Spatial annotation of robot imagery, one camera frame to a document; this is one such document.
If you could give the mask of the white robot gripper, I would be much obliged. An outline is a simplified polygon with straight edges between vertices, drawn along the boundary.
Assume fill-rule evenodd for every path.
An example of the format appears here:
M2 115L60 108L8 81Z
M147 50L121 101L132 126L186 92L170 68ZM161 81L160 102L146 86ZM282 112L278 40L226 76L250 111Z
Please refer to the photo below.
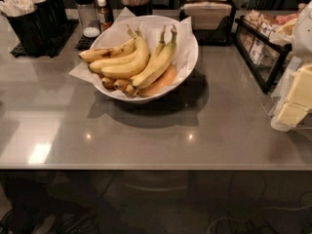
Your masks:
M292 33L292 52L302 60L312 60L312 1L298 15ZM300 67L294 74L287 102L312 109L312 65Z

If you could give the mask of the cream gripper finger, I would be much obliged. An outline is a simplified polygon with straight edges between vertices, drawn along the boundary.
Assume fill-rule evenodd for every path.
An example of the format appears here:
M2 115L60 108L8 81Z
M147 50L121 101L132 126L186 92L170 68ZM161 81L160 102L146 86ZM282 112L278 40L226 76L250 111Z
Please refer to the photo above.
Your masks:
M285 103L277 119L280 123L288 126L296 126L309 112L309 109L295 103Z

